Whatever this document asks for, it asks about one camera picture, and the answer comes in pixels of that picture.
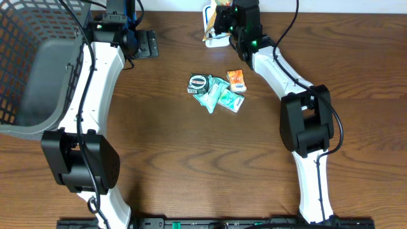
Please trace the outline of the white barcode scanner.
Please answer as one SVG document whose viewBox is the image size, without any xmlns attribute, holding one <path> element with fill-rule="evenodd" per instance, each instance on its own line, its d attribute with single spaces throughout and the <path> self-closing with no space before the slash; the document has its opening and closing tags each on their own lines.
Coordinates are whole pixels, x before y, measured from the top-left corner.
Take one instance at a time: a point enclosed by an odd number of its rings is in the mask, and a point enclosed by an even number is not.
<svg viewBox="0 0 407 229">
<path fill-rule="evenodd" d="M 213 16 L 215 7 L 213 4 L 208 4 L 203 7 L 202 16 L 203 16 L 203 27 L 204 32 L 208 29 L 210 18 Z M 204 34 L 203 42 L 207 48 L 218 48 L 229 45 L 229 35 L 222 33 L 215 35 L 213 30 L 209 30 L 209 33 Z"/>
</svg>

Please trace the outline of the dark mesh plastic basket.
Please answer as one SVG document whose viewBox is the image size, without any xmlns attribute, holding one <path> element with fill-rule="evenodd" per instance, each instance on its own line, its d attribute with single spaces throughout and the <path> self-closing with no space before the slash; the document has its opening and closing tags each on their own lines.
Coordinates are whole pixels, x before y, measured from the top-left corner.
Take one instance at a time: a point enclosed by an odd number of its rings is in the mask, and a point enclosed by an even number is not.
<svg viewBox="0 0 407 229">
<path fill-rule="evenodd" d="M 1 1 L 1 133 L 38 141 L 56 130 L 83 63 L 83 1 Z"/>
</svg>

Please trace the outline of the teal snack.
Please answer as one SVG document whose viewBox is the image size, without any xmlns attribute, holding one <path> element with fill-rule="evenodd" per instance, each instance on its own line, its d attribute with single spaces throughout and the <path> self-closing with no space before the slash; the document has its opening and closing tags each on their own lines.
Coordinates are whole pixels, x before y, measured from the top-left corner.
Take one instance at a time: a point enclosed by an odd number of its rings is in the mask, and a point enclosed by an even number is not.
<svg viewBox="0 0 407 229">
<path fill-rule="evenodd" d="M 224 79 L 212 77 L 209 80 L 209 90 L 207 93 L 196 94 L 193 95 L 193 97 L 212 114 L 221 94 L 228 86 L 230 86 L 230 84 Z"/>
</svg>

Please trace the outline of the yellow snack bag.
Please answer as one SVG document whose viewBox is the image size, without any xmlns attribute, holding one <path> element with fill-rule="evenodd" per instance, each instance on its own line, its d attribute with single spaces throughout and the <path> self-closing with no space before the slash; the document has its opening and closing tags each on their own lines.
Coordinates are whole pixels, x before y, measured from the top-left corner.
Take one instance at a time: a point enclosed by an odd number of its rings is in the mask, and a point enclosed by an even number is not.
<svg viewBox="0 0 407 229">
<path fill-rule="evenodd" d="M 232 0 L 211 0 L 210 4 L 203 9 L 203 20 L 204 20 L 204 36 L 202 41 L 211 41 L 213 39 L 223 39 L 230 35 L 229 32 L 222 32 L 221 34 L 216 34 L 214 29 L 214 22 L 216 19 L 216 7 L 217 6 L 231 6 Z"/>
</svg>

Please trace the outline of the orange small packet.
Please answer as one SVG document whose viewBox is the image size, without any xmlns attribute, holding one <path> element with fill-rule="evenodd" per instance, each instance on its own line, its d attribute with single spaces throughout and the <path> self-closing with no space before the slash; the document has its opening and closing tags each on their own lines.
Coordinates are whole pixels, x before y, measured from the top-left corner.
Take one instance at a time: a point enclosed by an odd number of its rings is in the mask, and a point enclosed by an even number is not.
<svg viewBox="0 0 407 229">
<path fill-rule="evenodd" d="M 247 90 L 242 70 L 228 71 L 226 74 L 230 82 L 230 90 L 234 93 L 243 93 Z"/>
</svg>

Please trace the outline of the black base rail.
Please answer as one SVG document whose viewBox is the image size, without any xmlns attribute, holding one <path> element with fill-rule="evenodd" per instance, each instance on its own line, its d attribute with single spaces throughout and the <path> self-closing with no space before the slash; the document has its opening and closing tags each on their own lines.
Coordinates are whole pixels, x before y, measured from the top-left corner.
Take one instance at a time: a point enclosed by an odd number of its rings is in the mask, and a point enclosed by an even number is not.
<svg viewBox="0 0 407 229">
<path fill-rule="evenodd" d="M 371 219 L 338 219 L 324 224 L 306 224 L 296 218 L 270 219 L 162 219 L 140 218 L 130 222 L 133 229 L 245 229 L 245 228 L 354 228 L 375 229 Z"/>
</svg>

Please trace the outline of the green tissue pack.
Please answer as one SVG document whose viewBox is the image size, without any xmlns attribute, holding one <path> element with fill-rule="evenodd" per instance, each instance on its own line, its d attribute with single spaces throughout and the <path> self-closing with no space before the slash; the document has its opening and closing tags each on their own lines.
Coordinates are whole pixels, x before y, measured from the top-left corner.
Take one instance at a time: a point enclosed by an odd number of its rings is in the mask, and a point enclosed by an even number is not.
<svg viewBox="0 0 407 229">
<path fill-rule="evenodd" d="M 237 113 L 244 102 L 244 99 L 244 96 L 231 92 L 228 89 L 224 89 L 217 103 L 220 106 Z"/>
</svg>

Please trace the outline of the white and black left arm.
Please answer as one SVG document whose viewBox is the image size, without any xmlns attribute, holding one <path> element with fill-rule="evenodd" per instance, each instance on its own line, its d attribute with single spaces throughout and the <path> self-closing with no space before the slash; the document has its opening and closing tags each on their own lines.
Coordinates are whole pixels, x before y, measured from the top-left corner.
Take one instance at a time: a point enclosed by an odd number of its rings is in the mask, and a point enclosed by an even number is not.
<svg viewBox="0 0 407 229">
<path fill-rule="evenodd" d="M 120 22 L 90 22 L 83 65 L 72 101 L 57 130 L 43 132 L 41 148 L 55 182 L 82 198 L 95 219 L 58 226 L 129 228 L 131 207 L 117 185 L 120 156 L 107 140 L 107 115 L 126 61 L 158 56 L 156 33 Z"/>
</svg>

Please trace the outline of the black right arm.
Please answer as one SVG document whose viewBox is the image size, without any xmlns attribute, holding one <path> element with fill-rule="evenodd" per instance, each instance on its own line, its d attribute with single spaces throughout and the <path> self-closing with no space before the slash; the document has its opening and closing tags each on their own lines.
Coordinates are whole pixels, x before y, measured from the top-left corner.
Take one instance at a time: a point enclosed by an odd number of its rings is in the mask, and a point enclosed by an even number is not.
<svg viewBox="0 0 407 229">
<path fill-rule="evenodd" d="M 280 99 L 280 137 L 296 163 L 299 212 L 307 224 L 331 224 L 326 159 L 333 138 L 327 87 L 314 86 L 285 60 L 279 43 L 263 33 L 258 1 L 233 1 L 216 7 L 216 34 L 227 32 L 240 59 L 262 76 Z"/>
</svg>

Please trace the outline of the round label dark packet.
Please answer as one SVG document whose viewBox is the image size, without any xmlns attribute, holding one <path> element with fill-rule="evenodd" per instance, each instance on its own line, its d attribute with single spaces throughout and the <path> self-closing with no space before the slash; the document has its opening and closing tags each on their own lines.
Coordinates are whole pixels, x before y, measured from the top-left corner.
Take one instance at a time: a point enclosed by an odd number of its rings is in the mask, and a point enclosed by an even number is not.
<svg viewBox="0 0 407 229">
<path fill-rule="evenodd" d="M 191 74 L 187 86 L 189 94 L 205 94 L 209 90 L 209 81 L 212 78 L 211 74 Z"/>
</svg>

